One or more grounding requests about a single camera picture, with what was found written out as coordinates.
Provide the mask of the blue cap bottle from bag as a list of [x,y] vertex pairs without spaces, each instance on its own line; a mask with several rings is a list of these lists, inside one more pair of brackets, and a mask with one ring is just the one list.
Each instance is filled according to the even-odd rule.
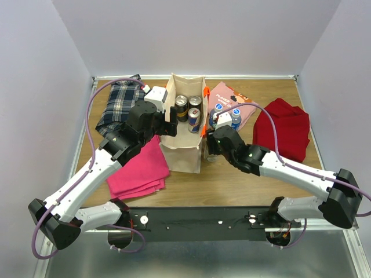
[[242,122],[242,117],[241,117],[241,111],[240,111],[240,109],[235,108],[235,109],[232,110],[232,112],[231,112],[231,119],[232,119],[231,127],[234,130],[238,130],[239,127],[240,127],[240,125],[241,125],[241,122]]

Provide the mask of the beige canvas bag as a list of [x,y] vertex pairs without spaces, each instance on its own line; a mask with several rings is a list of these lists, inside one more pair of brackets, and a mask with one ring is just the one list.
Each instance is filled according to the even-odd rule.
[[172,74],[166,84],[168,92],[165,101],[165,119],[170,119],[170,107],[175,104],[177,96],[187,98],[199,96],[201,98],[201,122],[199,131],[192,133],[188,129],[187,122],[180,122],[177,125],[175,137],[162,136],[159,146],[171,171],[184,173],[200,173],[202,158],[202,137],[203,131],[208,123],[208,95],[209,88],[206,85],[205,77],[185,78]]

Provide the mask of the green cap glass bottle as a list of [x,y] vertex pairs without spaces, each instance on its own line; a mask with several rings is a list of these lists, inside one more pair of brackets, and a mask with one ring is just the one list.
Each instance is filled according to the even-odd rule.
[[205,159],[208,162],[215,162],[219,156],[218,155],[206,155]]

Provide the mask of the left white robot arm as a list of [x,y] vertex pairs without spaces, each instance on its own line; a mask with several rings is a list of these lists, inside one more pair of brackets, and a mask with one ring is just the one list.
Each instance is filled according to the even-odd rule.
[[91,213],[81,210],[81,205],[103,181],[138,155],[154,136],[176,136],[177,109],[170,107],[168,111],[170,120],[166,121],[165,113],[158,111],[154,103],[138,101],[129,111],[127,121],[104,137],[84,168],[46,200],[31,201],[28,210],[36,230],[57,250],[71,245],[83,230],[104,225],[121,229],[128,224],[127,212],[114,201],[94,207]]

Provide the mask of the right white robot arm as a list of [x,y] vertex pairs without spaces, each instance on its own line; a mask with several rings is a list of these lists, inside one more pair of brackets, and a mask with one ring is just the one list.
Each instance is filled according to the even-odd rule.
[[302,218],[325,219],[330,224],[350,229],[355,221],[362,195],[352,172],[315,169],[289,159],[279,159],[273,151],[259,145],[245,144],[229,126],[206,132],[208,152],[222,155],[243,173],[274,178],[292,184],[310,197],[277,197],[266,219],[274,227]]

